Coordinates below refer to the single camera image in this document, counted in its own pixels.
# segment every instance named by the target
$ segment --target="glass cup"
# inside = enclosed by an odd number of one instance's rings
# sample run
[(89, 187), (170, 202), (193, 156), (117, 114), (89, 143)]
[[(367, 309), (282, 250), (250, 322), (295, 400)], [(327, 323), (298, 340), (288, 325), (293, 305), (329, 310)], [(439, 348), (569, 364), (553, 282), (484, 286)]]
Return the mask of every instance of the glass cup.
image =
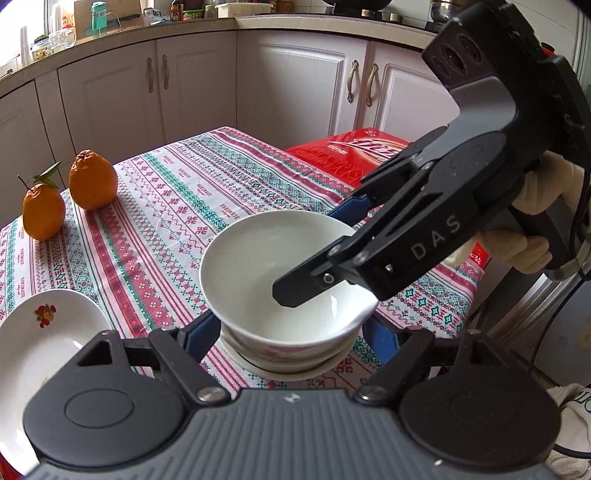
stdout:
[(62, 28), (49, 35), (52, 53), (73, 47), (76, 43), (76, 32), (72, 28)]

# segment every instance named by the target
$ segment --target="glass jar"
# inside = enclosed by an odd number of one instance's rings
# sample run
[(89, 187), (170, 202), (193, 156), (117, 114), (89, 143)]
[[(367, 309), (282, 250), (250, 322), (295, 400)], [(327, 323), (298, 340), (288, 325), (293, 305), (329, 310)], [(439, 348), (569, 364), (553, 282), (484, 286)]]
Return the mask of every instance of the glass jar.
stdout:
[(42, 35), (35, 40), (31, 47), (31, 56), (33, 61), (41, 60), (51, 55), (51, 40), (47, 35)]

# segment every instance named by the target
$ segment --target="white cloth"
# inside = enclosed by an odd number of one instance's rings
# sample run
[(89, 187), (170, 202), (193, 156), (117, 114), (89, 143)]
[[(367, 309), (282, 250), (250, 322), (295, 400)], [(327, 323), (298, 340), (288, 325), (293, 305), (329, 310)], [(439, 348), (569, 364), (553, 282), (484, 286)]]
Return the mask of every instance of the white cloth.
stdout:
[[(551, 388), (548, 394), (560, 407), (561, 427), (556, 444), (577, 452), (591, 452), (591, 388), (570, 384)], [(546, 464), (564, 480), (591, 479), (591, 460), (552, 450)]]

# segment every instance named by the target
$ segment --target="white plate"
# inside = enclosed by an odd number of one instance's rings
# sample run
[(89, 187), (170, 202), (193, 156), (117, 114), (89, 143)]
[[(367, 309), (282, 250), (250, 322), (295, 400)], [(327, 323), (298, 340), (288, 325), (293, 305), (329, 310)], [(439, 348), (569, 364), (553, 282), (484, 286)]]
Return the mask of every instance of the white plate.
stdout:
[(242, 355), (240, 355), (237, 351), (235, 351), (230, 345), (228, 345), (222, 337), (220, 337), (217, 342), (219, 346), (227, 353), (228, 357), (231, 360), (236, 362), (242, 368), (248, 370), (249, 372), (258, 375), (261, 378), (266, 378), (267, 380), (276, 380), (279, 382), (297, 382), (300, 380), (307, 380), (308, 378), (314, 378), (318, 375), (322, 375), (323, 373), (327, 372), (328, 370), (332, 370), (336, 367), (339, 363), (341, 363), (347, 355), (350, 354), (353, 345), (357, 341), (357, 336), (355, 336), (347, 345), (334, 356), (330, 357), (326, 362), (318, 365), (317, 367), (313, 368), (312, 370), (308, 370), (307, 372), (299, 372), (296, 374), (279, 374), (275, 372), (268, 372), (263, 370), (262, 368), (258, 368), (248, 360), (246, 360)]
[[(55, 312), (41, 321), (38, 307)], [(22, 428), (39, 388), (101, 330), (112, 326), (95, 303), (73, 290), (47, 290), (22, 302), (0, 325), (0, 453), (22, 475), (38, 464)]]

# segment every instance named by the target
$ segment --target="white container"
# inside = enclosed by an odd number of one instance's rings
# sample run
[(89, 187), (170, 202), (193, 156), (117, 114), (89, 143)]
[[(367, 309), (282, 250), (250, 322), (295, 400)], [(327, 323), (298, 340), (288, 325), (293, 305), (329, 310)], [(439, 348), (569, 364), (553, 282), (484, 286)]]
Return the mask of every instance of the white container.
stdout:
[(218, 18), (248, 17), (250, 15), (270, 14), (271, 4), (252, 4), (237, 2), (216, 5)]
[(206, 303), (250, 358), (301, 363), (342, 348), (378, 306), (365, 288), (339, 282), (297, 308), (279, 305), (273, 282), (355, 230), (332, 217), (273, 210), (219, 233), (201, 261)]

